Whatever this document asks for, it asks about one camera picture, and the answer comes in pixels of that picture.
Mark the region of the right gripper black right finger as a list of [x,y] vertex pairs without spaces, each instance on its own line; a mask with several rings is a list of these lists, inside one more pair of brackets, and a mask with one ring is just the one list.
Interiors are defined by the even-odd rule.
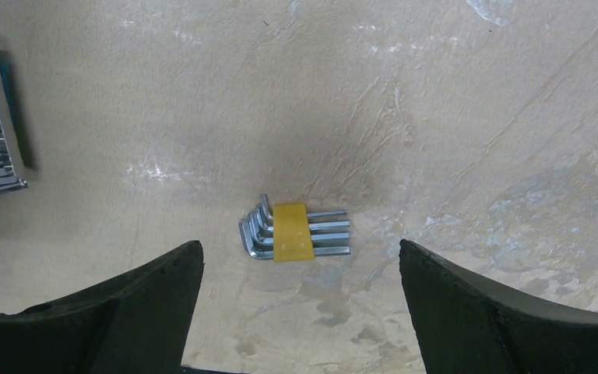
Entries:
[[399,272],[429,373],[598,373],[598,312],[538,298],[402,240]]

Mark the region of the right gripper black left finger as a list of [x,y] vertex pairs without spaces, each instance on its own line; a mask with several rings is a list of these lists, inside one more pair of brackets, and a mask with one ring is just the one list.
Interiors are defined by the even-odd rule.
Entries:
[[177,373],[204,271],[186,242],[16,314],[0,313],[0,373]]

